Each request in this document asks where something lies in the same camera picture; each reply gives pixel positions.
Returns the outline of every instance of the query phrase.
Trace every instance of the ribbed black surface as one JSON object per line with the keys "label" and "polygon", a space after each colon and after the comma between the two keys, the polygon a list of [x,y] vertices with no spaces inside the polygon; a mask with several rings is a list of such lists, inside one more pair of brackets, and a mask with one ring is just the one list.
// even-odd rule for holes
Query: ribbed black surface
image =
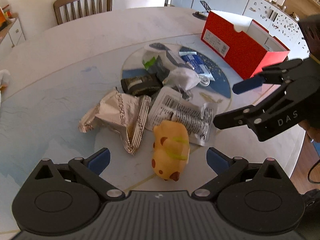
{"label": "ribbed black surface", "polygon": [[[20,233],[18,240],[49,237]],[[101,215],[76,233],[54,240],[302,240],[295,232],[281,236],[254,236],[223,221],[209,202],[189,197],[186,191],[133,191],[129,198],[108,203]]]}

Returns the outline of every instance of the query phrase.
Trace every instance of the wooden floor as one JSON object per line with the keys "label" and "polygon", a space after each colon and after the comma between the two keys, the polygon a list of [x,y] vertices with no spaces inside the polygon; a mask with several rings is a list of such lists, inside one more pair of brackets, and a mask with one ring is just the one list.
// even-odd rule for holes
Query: wooden floor
{"label": "wooden floor", "polygon": [[318,160],[319,155],[313,144],[310,143],[309,137],[306,135],[297,165],[290,178],[300,194],[304,194],[306,191],[314,188],[320,189],[320,184],[312,184],[308,181],[308,172]]}

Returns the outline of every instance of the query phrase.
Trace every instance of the box label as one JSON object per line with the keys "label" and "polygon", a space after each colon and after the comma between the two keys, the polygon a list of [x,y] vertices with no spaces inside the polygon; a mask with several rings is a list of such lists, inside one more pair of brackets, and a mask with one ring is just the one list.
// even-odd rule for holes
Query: box label
{"label": "box label", "polygon": [[208,29],[205,30],[203,40],[207,42],[211,47],[213,47],[222,57],[227,55],[230,47],[223,42],[223,40],[219,39],[216,35],[210,32]]}

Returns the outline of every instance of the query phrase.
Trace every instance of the yellow toy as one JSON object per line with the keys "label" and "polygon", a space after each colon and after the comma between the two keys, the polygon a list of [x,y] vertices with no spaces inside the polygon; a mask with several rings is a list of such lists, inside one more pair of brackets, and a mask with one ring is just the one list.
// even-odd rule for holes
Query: yellow toy
{"label": "yellow toy", "polygon": [[155,174],[164,180],[178,181],[189,161],[190,145],[186,127],[164,120],[153,128],[153,133],[156,137],[152,158]]}

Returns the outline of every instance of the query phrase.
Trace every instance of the red box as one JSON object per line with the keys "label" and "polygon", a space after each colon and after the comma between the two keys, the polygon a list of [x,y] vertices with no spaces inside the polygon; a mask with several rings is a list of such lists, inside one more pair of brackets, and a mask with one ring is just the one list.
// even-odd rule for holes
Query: red box
{"label": "red box", "polygon": [[253,19],[233,13],[211,11],[201,40],[243,78],[265,66],[283,62],[290,50]]}

